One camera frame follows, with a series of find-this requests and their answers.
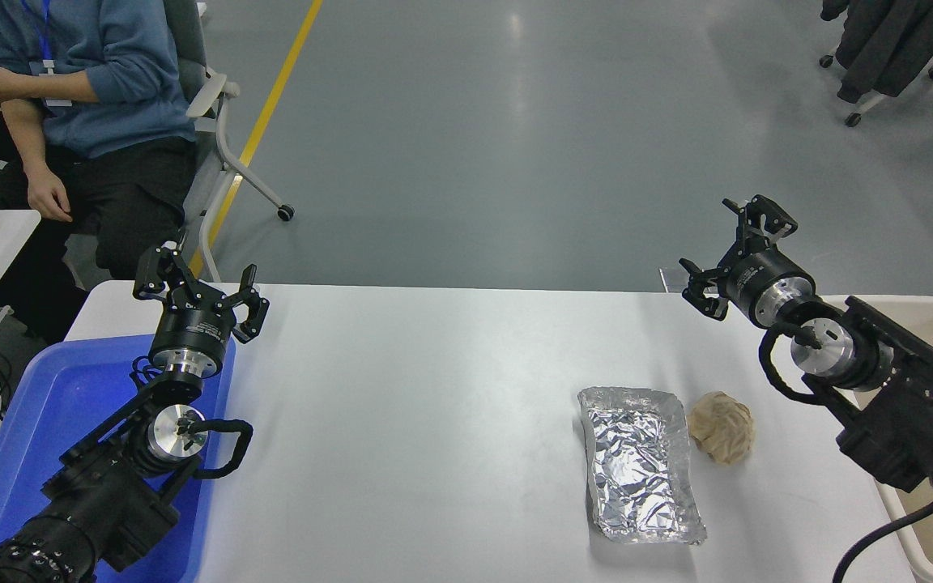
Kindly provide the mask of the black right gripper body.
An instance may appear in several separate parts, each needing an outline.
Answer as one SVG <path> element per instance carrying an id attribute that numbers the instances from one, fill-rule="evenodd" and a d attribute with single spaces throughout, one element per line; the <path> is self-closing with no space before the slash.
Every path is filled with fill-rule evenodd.
<path id="1" fill-rule="evenodd" d="M 730 249 L 718 263 L 725 276 L 718 294 L 758 327 L 770 327 L 778 310 L 801 294 L 801 269 L 777 249 Z"/>

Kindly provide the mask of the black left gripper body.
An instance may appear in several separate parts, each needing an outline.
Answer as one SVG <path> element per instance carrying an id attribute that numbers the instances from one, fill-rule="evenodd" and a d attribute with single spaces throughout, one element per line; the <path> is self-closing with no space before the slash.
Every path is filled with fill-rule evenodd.
<path id="1" fill-rule="evenodd" d="M 211 287 L 189 291 L 179 287 L 165 295 L 164 311 L 149 350 L 156 365 L 164 365 L 175 351 L 197 353 L 212 365 L 221 365 L 233 327 L 232 309 L 218 309 L 226 292 Z"/>

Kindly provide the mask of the person's right hand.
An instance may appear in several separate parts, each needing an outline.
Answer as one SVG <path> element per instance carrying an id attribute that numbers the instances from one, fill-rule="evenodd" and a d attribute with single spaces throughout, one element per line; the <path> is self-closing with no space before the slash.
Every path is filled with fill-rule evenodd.
<path id="1" fill-rule="evenodd" d="M 28 180 L 28 204 L 45 220 L 60 223 L 74 221 L 66 186 L 48 166 L 31 166 L 23 170 Z"/>

